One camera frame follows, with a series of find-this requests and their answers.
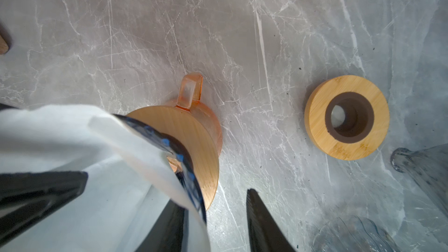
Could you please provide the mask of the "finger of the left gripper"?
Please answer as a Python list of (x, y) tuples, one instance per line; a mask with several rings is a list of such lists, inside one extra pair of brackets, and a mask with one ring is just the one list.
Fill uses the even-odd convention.
[(85, 171), (3, 173), (1, 175), (1, 245), (58, 211), (85, 191)]

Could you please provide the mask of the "blue glass dripper cone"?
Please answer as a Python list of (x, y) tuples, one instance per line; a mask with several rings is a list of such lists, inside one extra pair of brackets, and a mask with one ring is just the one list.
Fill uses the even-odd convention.
[(142, 121), (130, 118), (124, 115), (116, 115), (123, 123), (131, 127), (137, 133), (141, 134), (151, 144), (157, 148), (166, 151), (168, 161), (176, 167), (174, 171), (182, 187), (185, 189), (195, 209), (207, 221), (205, 201), (200, 188), (198, 178), (194, 174), (193, 162), (191, 156), (184, 145), (173, 136), (161, 133)]

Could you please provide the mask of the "white paper coffee filter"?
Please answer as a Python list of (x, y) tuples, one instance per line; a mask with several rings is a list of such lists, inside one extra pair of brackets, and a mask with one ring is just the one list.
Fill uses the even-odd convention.
[(1, 106), (1, 175), (83, 171), (85, 191), (3, 252), (136, 252), (169, 201), (185, 209), (181, 252), (211, 250), (168, 153), (95, 106)]

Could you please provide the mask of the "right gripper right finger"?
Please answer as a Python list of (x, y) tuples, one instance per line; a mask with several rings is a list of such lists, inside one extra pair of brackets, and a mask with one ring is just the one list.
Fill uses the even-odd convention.
[(251, 252), (294, 252), (255, 189), (247, 190), (246, 212)]

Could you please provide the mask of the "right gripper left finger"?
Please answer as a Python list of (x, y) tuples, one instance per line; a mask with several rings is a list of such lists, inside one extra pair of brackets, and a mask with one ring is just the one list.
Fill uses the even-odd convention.
[(137, 252), (180, 252), (185, 209), (169, 201)]

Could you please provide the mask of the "grey glass dripper cone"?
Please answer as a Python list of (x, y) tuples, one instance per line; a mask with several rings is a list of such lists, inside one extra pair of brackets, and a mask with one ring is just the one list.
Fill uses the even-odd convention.
[(390, 158), (392, 167), (406, 173), (444, 215), (448, 214), (448, 145), (411, 151), (396, 149)]

